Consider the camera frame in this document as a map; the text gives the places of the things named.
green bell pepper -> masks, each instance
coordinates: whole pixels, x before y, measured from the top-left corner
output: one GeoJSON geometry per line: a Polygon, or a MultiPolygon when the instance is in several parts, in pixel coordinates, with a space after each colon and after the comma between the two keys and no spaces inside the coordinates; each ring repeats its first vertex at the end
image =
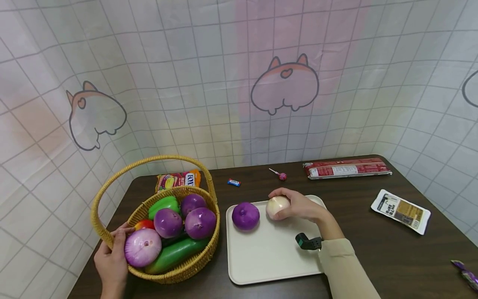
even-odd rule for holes
{"type": "Polygon", "coordinates": [[[178,214],[180,213],[179,204],[174,196],[168,196],[163,199],[158,200],[155,204],[153,204],[148,210],[148,218],[150,220],[154,220],[154,216],[156,215],[157,211],[162,209],[172,209],[178,214]]]}

small candy wrapper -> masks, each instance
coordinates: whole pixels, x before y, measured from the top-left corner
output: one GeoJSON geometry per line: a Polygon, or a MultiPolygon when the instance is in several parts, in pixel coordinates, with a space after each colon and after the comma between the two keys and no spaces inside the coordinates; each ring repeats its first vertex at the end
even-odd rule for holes
{"type": "Polygon", "coordinates": [[[429,210],[393,195],[384,189],[380,190],[371,208],[377,213],[408,226],[421,235],[425,234],[426,225],[431,215],[429,210]]]}
{"type": "Polygon", "coordinates": [[[309,179],[336,177],[365,177],[391,175],[392,172],[380,158],[317,161],[303,164],[309,179]]]}
{"type": "Polygon", "coordinates": [[[201,183],[201,174],[199,170],[193,169],[181,173],[171,173],[167,175],[159,175],[156,184],[156,193],[176,186],[193,186],[199,187],[201,183]]]}
{"type": "Polygon", "coordinates": [[[465,268],[465,265],[458,260],[451,260],[452,264],[460,269],[461,276],[468,282],[470,287],[478,293],[478,278],[465,268]]]}
{"type": "Polygon", "coordinates": [[[228,180],[228,184],[229,184],[229,185],[234,185],[234,186],[236,186],[236,187],[239,187],[239,186],[240,186],[240,182],[235,181],[235,180],[233,180],[233,179],[231,179],[231,178],[228,180]]]}

white onion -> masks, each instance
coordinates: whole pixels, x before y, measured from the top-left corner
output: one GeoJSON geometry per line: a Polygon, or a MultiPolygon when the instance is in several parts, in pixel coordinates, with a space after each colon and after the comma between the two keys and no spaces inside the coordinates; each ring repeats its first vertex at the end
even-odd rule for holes
{"type": "Polygon", "coordinates": [[[285,208],[290,207],[290,205],[291,202],[287,199],[287,197],[282,195],[274,196],[267,202],[267,215],[269,215],[271,219],[274,219],[274,215],[277,214],[278,211],[284,210],[285,208]]]}

hand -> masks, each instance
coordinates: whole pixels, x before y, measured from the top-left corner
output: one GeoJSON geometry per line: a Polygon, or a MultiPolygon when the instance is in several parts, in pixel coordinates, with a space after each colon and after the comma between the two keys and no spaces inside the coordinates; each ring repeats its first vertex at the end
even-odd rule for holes
{"type": "Polygon", "coordinates": [[[284,195],[291,201],[291,206],[277,212],[274,220],[282,220],[291,216],[307,219],[311,222],[317,222],[329,212],[321,205],[311,201],[301,193],[287,188],[279,188],[269,194],[269,198],[284,195]]]}
{"type": "Polygon", "coordinates": [[[287,188],[279,188],[269,194],[269,198],[284,195],[291,201],[291,206],[277,212],[274,220],[282,220],[291,216],[307,219],[319,227],[324,240],[345,238],[334,216],[326,208],[311,201],[301,193],[287,188]]]}
{"type": "Polygon", "coordinates": [[[124,243],[126,234],[133,231],[134,227],[128,227],[128,223],[125,222],[111,233],[114,237],[113,250],[111,251],[103,241],[93,258],[103,285],[101,298],[122,297],[128,276],[128,264],[124,257],[124,243]]]}

red package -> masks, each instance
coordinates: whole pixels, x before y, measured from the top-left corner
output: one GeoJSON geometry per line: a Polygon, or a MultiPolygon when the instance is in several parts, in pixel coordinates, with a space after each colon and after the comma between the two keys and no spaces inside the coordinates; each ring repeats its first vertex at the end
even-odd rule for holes
{"type": "Polygon", "coordinates": [[[199,187],[199,184],[201,184],[201,174],[197,169],[181,173],[158,175],[157,178],[156,193],[176,186],[199,187]]]}
{"type": "Polygon", "coordinates": [[[391,175],[380,158],[304,163],[309,179],[391,175]]]}

